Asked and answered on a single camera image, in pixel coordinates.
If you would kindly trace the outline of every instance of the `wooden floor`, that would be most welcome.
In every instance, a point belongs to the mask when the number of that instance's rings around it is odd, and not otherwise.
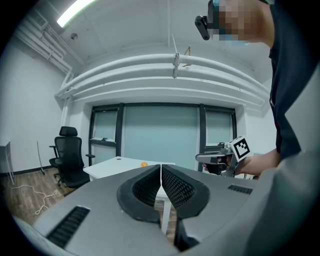
[[[41,171],[19,174],[14,178],[14,185],[12,185],[11,181],[8,184],[8,177],[1,178],[1,184],[4,190],[4,199],[11,214],[21,218],[30,225],[33,225],[37,218],[47,209],[44,207],[40,214],[36,215],[35,212],[44,204],[44,195],[34,193],[32,187],[11,189],[9,186],[19,187],[21,185],[30,185],[34,187],[35,191],[43,192],[47,196],[53,194],[57,190],[57,194],[45,199],[45,205],[48,208],[62,200],[65,194],[71,192],[73,189],[65,187],[64,184],[57,186],[58,180],[54,178],[54,174],[57,172],[57,169],[50,168],[45,170],[45,175],[43,175]],[[160,213],[160,221],[162,223],[164,202],[155,201],[154,208]],[[174,242],[176,224],[177,213],[172,206],[166,232],[166,236],[172,244]]]

